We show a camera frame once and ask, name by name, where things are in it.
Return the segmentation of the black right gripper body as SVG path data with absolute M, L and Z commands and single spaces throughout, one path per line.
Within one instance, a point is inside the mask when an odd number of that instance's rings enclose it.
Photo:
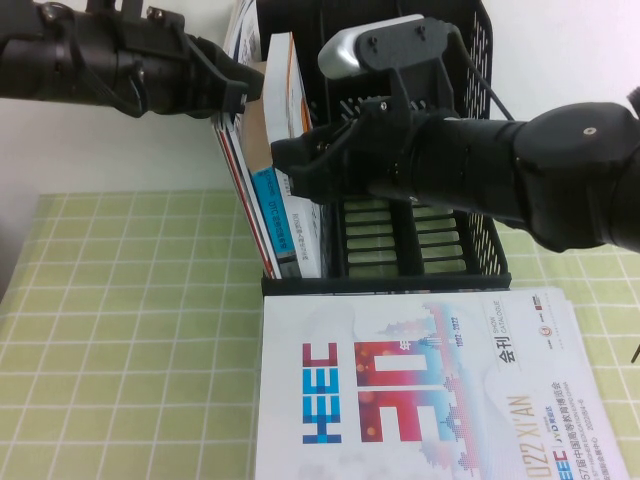
M 350 118 L 343 154 L 346 196 L 414 201 L 412 155 L 426 113 L 411 103 L 369 97 Z

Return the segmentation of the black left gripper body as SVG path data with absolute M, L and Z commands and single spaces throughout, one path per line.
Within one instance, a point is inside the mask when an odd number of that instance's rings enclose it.
M 195 59 L 182 20 L 121 20 L 116 23 L 118 80 L 114 89 L 125 101 L 123 112 L 139 118 L 147 112 L 211 115 L 204 69 Z

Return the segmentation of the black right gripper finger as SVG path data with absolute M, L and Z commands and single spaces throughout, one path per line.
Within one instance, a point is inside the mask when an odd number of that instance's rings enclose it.
M 356 119 L 343 120 L 314 127 L 295 138 L 274 141 L 271 143 L 273 165 L 286 174 L 305 168 L 345 174 L 350 143 L 358 123 Z
M 319 152 L 302 143 L 288 147 L 291 193 L 317 204 L 367 194 L 365 169 L 350 146 L 330 146 Z

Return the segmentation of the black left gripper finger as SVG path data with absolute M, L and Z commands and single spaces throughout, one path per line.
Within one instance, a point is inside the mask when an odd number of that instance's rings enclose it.
M 207 80 L 196 87 L 190 99 L 189 115 L 204 119 L 215 114 L 243 113 L 249 92 L 249 85 L 245 82 Z
M 231 58 L 220 46 L 202 37 L 189 36 L 190 45 L 212 67 L 215 83 L 239 94 L 260 94 L 264 74 Z

